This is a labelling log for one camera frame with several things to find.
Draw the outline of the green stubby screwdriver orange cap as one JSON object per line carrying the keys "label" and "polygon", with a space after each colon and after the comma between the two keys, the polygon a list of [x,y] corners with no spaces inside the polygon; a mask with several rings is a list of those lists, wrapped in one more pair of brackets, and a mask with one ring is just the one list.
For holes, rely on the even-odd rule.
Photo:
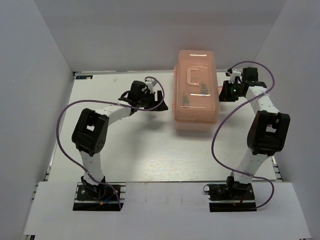
{"label": "green stubby screwdriver orange cap", "polygon": [[185,93],[182,94],[181,105],[182,106],[189,106],[190,105],[190,101],[189,101],[188,95],[185,94]]}

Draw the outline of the pink plastic toolbox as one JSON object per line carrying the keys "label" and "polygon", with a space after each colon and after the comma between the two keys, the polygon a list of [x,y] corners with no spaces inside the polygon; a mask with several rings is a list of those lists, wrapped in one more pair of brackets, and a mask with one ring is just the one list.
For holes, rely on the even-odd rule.
{"label": "pink plastic toolbox", "polygon": [[[180,50],[174,67],[173,120],[177,131],[209,132],[220,112],[215,56],[208,50]],[[201,83],[208,94],[201,94]],[[189,99],[182,106],[182,96]]]}

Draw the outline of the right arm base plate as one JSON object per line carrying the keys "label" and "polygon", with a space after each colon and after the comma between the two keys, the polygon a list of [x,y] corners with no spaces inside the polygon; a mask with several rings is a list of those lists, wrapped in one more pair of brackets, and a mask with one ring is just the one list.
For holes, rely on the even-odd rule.
{"label": "right arm base plate", "polygon": [[234,191],[227,184],[209,183],[203,187],[208,195],[209,211],[211,213],[256,212],[256,200],[253,188]]}

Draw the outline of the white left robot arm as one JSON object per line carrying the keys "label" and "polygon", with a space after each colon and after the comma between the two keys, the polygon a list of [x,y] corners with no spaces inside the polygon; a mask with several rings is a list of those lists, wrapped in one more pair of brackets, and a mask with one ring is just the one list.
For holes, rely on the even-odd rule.
{"label": "white left robot arm", "polygon": [[106,181],[101,165],[101,151],[106,144],[108,127],[123,118],[130,117],[139,109],[162,112],[169,108],[164,102],[163,90],[155,91],[159,81],[147,76],[144,81],[135,80],[130,90],[125,91],[115,105],[109,103],[106,107],[92,110],[82,110],[71,141],[79,151],[82,165],[85,168],[82,184],[94,199],[105,196]]}

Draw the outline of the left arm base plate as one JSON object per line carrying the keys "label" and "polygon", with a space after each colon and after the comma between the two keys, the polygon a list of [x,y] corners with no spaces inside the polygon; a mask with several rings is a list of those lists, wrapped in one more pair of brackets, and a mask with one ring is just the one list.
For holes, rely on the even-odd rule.
{"label": "left arm base plate", "polygon": [[126,183],[111,183],[110,187],[103,186],[100,193],[91,192],[78,182],[72,210],[88,212],[119,212],[125,203]]}

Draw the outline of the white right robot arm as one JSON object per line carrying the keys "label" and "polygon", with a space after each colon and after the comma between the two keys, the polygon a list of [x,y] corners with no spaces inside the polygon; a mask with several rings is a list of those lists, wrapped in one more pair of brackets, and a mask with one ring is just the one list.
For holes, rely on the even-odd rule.
{"label": "white right robot arm", "polygon": [[283,149],[291,118],[274,106],[266,93],[266,84],[259,81],[256,67],[246,67],[242,72],[230,70],[229,73],[230,79],[223,82],[219,101],[236,102],[244,97],[250,101],[255,113],[246,139],[248,149],[227,178],[225,187],[226,195],[236,200],[249,190],[262,163]]}

